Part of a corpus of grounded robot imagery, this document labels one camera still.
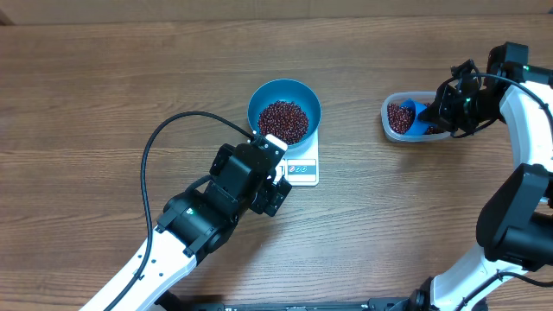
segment bowl of beans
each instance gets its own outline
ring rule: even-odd
[[[402,103],[409,99],[429,106],[434,102],[435,92],[400,92],[390,95],[384,101],[380,114],[384,133],[390,141],[400,143],[431,142],[450,136],[449,132],[444,132],[433,126],[428,127],[422,135],[406,135],[415,120],[415,112],[408,107],[402,107]]]
[[[321,123],[321,103],[300,81],[276,79],[253,93],[248,105],[251,129],[272,134],[297,148],[309,140]]]

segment wood grain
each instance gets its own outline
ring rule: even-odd
[[[139,162],[151,131],[203,110],[247,128],[264,82],[321,99],[321,183],[275,218],[247,214],[173,287],[184,299],[360,301],[408,295],[474,243],[480,209],[512,171],[506,127],[459,141],[389,143],[394,92],[435,90],[504,41],[553,67],[549,16],[449,16],[0,28],[0,309],[74,310],[145,238]],[[152,213],[244,139],[199,117],[170,125],[149,158]],[[551,279],[548,269],[537,278]],[[510,282],[494,310],[549,310]]]
[[[547,14],[553,0],[0,0],[16,25]]]

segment dark red beans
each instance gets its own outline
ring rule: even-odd
[[[398,134],[405,134],[413,121],[415,120],[415,112],[409,108],[400,107],[399,104],[389,104],[388,107],[388,121],[393,131]],[[441,134],[443,130],[430,126],[424,135]]]
[[[291,145],[307,134],[309,120],[299,105],[277,100],[261,111],[257,125],[262,135],[272,134]]]

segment wooden table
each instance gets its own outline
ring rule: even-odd
[[[552,29],[550,16],[0,28],[0,309],[85,304],[146,236],[138,176],[152,130],[190,110],[247,128],[251,94],[283,77],[321,99],[321,183],[295,188],[275,218],[248,213],[172,291],[243,303],[409,295],[474,244],[511,147],[503,124],[389,143],[383,101],[435,90],[468,58],[485,68],[507,40],[553,67]],[[150,154],[152,213],[204,175],[221,144],[240,142],[200,117],[170,125]],[[551,303],[518,281],[490,296],[493,310]]]

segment white plastic container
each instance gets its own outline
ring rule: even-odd
[[[382,104],[382,111],[380,115],[382,116],[382,126],[384,127],[384,133],[386,137],[391,142],[394,143],[420,143],[420,142],[433,142],[436,140],[448,138],[450,136],[449,132],[442,134],[431,134],[431,135],[417,135],[409,136],[398,134],[393,131],[390,127],[390,122],[388,121],[388,105],[389,104],[402,104],[407,99],[413,99],[419,103],[432,103],[435,98],[435,92],[400,92],[390,95]]]

